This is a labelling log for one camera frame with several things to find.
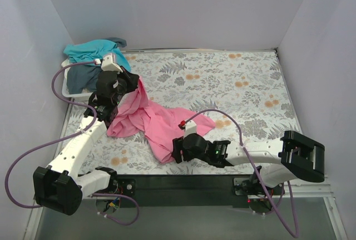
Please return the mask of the pink t shirt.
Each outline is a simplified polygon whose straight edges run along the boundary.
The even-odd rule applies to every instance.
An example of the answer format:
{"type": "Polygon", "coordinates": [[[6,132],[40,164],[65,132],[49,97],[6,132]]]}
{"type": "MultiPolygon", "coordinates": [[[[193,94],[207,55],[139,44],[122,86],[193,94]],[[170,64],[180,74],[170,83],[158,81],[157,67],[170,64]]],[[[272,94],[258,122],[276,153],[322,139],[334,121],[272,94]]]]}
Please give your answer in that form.
{"type": "Polygon", "coordinates": [[[107,135],[125,138],[141,131],[155,158],[165,164],[174,160],[172,141],[184,134],[179,123],[194,114],[181,107],[169,109],[151,101],[144,83],[139,80],[138,88],[129,93],[118,107],[118,114],[107,129],[107,135]]]}

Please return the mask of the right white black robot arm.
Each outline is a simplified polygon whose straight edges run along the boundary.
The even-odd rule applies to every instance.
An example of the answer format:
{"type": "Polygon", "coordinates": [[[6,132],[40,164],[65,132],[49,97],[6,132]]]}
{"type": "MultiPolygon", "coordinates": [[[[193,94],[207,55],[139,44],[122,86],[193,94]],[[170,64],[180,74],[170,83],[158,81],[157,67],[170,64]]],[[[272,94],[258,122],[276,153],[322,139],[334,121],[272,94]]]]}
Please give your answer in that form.
{"type": "Polygon", "coordinates": [[[229,140],[210,142],[197,133],[176,138],[172,144],[177,163],[199,159],[216,168],[254,163],[258,173],[239,185],[249,194],[264,194],[294,179],[311,183],[325,179],[324,145],[296,131],[246,146],[229,140]]]}

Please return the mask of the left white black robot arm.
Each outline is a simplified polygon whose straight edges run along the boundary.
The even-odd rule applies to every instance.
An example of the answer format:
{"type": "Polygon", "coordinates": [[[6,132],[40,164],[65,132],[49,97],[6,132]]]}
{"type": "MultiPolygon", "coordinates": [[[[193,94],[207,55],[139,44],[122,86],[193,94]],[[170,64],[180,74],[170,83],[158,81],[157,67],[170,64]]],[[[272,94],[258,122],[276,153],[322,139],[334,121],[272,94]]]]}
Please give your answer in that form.
{"type": "Polygon", "coordinates": [[[79,208],[83,198],[103,192],[113,195],[118,190],[117,173],[108,167],[97,167],[81,175],[79,171],[90,150],[106,134],[118,114],[122,98],[138,88],[139,76],[126,70],[102,71],[96,91],[88,100],[88,107],[73,137],[47,167],[33,173],[36,203],[66,215],[79,208]]]}

